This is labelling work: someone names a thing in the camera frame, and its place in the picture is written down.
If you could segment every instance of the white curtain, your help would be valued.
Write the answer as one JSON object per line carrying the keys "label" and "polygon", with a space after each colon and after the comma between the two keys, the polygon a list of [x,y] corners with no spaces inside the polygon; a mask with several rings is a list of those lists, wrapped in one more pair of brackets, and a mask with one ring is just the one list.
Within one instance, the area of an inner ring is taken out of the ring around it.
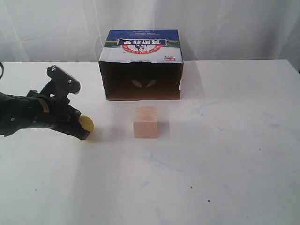
{"label": "white curtain", "polygon": [[300,68],[300,0],[0,0],[0,61],[97,61],[109,30],[137,29],[178,29],[184,60]]}

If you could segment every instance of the table surface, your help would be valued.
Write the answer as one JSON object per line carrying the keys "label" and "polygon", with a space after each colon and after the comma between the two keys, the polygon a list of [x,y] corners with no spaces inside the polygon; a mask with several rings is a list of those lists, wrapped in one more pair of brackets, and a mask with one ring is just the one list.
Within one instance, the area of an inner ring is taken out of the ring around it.
{"label": "table surface", "polygon": [[[185,62],[182,100],[106,101],[97,62],[4,63],[0,91],[26,95],[58,65],[95,132],[0,137],[1,225],[300,224],[300,75],[286,60]],[[157,105],[158,139],[133,138]]]}

